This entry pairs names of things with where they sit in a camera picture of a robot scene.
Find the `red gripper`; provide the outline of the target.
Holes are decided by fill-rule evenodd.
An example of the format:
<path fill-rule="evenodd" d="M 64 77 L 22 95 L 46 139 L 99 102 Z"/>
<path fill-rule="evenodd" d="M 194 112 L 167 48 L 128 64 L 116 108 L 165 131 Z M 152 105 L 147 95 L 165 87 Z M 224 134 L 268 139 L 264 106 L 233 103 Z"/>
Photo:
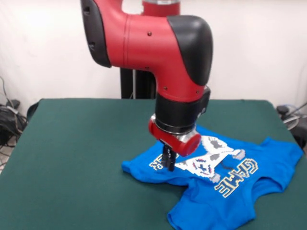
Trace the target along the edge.
<path fill-rule="evenodd" d="M 163 145 L 162 165 L 173 172 L 175 168 L 177 154 L 182 157 L 192 154 L 201 142 L 201 135 L 194 127 L 184 134 L 171 134 L 159 128 L 155 122 L 155 114 L 149 119 L 149 132 Z"/>

